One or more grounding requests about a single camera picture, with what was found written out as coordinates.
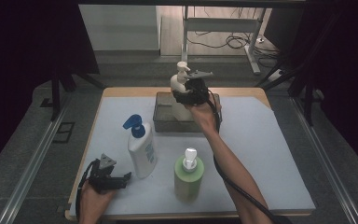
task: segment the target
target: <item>blue pump cap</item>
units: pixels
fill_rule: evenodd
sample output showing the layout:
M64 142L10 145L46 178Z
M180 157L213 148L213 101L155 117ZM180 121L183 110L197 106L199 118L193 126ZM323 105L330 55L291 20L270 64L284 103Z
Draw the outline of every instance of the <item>blue pump cap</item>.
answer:
M142 125L141 116L134 114L123 124L123 128L131 128L132 136L142 138L145 135L145 127Z

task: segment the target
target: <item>lotion bottle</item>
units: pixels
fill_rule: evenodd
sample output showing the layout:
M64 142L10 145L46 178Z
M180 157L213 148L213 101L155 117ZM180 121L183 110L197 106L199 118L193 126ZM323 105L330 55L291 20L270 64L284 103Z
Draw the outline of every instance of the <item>lotion bottle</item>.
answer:
M130 116L123 124L123 128L131 128L128 150L136 175L139 178L145 178L152 173L157 163L152 128L149 123L142 123L141 116L137 114Z
M186 62L179 62L177 64L178 74L171 77L171 91L179 91L181 93L188 92L185 87L187 82L187 72L190 69L187 67ZM172 103L172 114L179 121L191 121L193 117L190 111L188 111L184 105L180 103Z
M197 157L197 150L190 147L174 165L175 195L180 201L191 203L197 199L204 173L204 164Z

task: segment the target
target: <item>black curtain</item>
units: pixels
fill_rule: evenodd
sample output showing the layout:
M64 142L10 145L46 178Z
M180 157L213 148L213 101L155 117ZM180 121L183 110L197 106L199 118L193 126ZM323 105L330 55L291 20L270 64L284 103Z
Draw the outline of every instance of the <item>black curtain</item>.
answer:
M75 1L0 1L0 152L54 70L99 73Z
M350 1L311 72L322 110L358 154L358 1Z

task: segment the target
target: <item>white bottle label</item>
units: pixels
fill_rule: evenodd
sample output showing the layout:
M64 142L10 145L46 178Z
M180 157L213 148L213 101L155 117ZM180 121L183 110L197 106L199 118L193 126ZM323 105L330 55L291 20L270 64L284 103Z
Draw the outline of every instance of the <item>white bottle label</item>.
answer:
M154 149L153 149L153 145L151 143L146 147L146 156L147 156L147 159L149 160L149 162L153 163Z

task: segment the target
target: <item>gray floor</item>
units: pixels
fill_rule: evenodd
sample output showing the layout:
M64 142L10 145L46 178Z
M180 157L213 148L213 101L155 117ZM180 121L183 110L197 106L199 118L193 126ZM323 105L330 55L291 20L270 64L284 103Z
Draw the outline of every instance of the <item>gray floor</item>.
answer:
M174 75L178 57L120 57L97 54L101 75L96 79L108 86L168 86ZM212 71L216 79L209 86L251 87L262 76L252 74L243 57L193 57L189 66ZM264 74L268 69L262 67ZM72 223L65 219L76 172L86 146L90 128L102 95L102 90L75 76L77 89L71 94L68 111L62 122L74 122L74 130L66 144L51 144L46 157L27 193L15 223ZM290 217L294 223L350 223L337 195L324 173L318 157L301 125L294 105L286 94L290 81L267 92L271 107L290 147L297 167L317 206L309 217ZM25 166L49 124L51 108L40 107L50 98L49 83L34 90L34 100L16 132L0 155L0 214L16 186ZM350 146L325 118L318 104L313 105L314 129L319 135L339 177L358 207L358 158ZM238 223L237 219L159 221L158 223ZM118 221L117 223L156 223L156 221Z
M161 12L161 55L181 55L181 46L183 43L183 14L182 7L159 7ZM225 19L248 19L255 20L261 14L262 8L238 8L238 7L189 7L189 18L225 18ZM260 27L259 35L264 34L266 25L269 22L271 8L266 10L263 23ZM202 43L209 46L223 46L227 42L227 37L231 33L212 32L188 32L187 38L195 43ZM232 46L237 47L237 41L231 41ZM258 44L257 47L263 49L275 49L268 41ZM199 44L187 42L188 55L245 55L245 52L239 49L223 46L222 48L205 48Z

